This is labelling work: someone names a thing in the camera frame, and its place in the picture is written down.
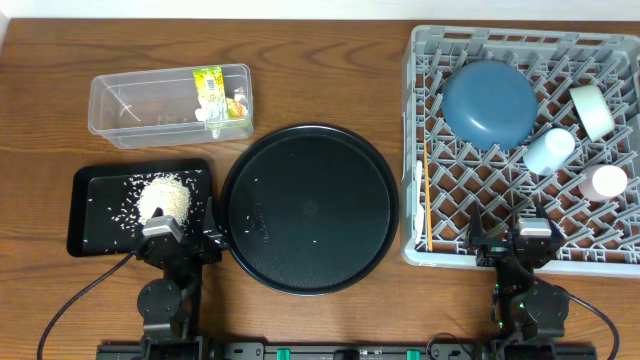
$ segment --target clear plastic container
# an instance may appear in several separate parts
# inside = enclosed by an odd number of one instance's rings
[[[198,121],[193,70],[219,66],[227,98],[247,109],[244,117]],[[242,139],[253,135],[251,74],[244,64],[101,75],[93,80],[89,131],[121,149]]]

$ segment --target wooden table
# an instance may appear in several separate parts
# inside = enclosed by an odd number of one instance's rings
[[[420,22],[22,20],[0,56],[0,358],[33,359],[40,335],[72,295],[122,256],[72,258],[65,248],[71,182],[83,166],[202,157],[216,191],[238,155],[287,125],[335,124],[402,167],[401,58]],[[638,23],[450,22],[449,24],[640,35]],[[255,135],[203,145],[118,150],[87,130],[91,80],[100,74],[245,63],[255,96]],[[231,258],[205,270],[201,325],[222,340],[424,344],[435,333],[488,339],[494,274],[417,268],[400,255],[358,284],[320,297],[260,285]],[[131,262],[60,319],[47,359],[89,359],[101,341],[136,341],[140,288],[158,270]],[[545,276],[598,306],[617,324],[619,359],[640,357],[638,280]],[[591,342],[601,358],[605,324],[571,305],[566,341]]]

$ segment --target blue bowl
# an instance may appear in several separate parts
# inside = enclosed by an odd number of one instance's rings
[[[488,150],[522,144],[536,122],[538,101],[529,80],[498,61],[478,61],[444,85],[444,118],[456,136]]]

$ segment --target rice pile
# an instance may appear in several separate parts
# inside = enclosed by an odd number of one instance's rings
[[[182,185],[177,176],[157,177],[140,192],[140,198],[135,204],[138,209],[138,223],[147,223],[157,208],[161,208],[163,215],[173,216],[178,225],[182,226],[189,214],[191,197],[189,189]]]

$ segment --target black tray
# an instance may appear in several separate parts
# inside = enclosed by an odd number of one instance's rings
[[[73,178],[67,235],[69,254],[78,257],[133,250],[135,238],[142,235],[142,226],[138,224],[123,230],[121,222],[115,222],[111,218],[119,214],[123,203],[128,211],[134,208],[134,203],[126,201],[133,189],[129,183],[130,178],[134,175],[144,175],[145,180],[150,180],[153,174],[157,173],[176,174],[183,183],[187,178],[194,180],[188,186],[191,192],[191,206],[188,225],[185,222],[183,230],[187,234],[201,233],[204,208],[211,194],[211,175],[205,160],[163,160],[88,166],[78,170]]]
[[[231,252],[274,289],[344,289],[384,257],[398,224],[396,183],[382,155],[344,129],[275,131],[235,162],[221,198]]]

